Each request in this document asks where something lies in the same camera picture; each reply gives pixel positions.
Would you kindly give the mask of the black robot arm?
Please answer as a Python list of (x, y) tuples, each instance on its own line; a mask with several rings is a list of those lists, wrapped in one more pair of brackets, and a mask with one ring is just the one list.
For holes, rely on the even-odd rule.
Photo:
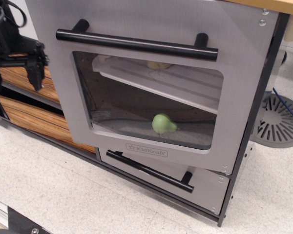
[(25, 68), (31, 85), (38, 91), (42, 88), (48, 58), (43, 51), (43, 43), (20, 35), (19, 29), (26, 23), (26, 14), (17, 5), (9, 0), (0, 0), (0, 68)]

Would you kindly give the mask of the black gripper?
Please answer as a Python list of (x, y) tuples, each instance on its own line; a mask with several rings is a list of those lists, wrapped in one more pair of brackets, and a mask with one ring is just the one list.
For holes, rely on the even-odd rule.
[[(42, 88), (44, 67), (49, 59), (44, 45), (37, 40), (21, 36), (17, 27), (0, 20), (0, 67), (25, 66), (27, 77), (35, 91)], [(0, 74), (0, 91), (2, 77)]]

